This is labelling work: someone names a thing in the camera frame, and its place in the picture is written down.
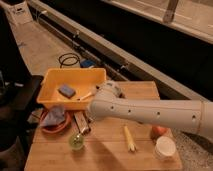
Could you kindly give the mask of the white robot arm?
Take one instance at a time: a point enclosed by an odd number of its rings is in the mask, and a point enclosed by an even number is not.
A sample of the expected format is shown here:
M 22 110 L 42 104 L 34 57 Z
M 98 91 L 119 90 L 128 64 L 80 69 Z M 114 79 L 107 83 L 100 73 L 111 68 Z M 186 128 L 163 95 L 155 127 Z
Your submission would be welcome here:
M 100 85 L 88 104 L 90 117 L 115 117 L 179 129 L 213 138 L 213 102 L 196 100 L 135 100 L 120 98 L 114 81 Z

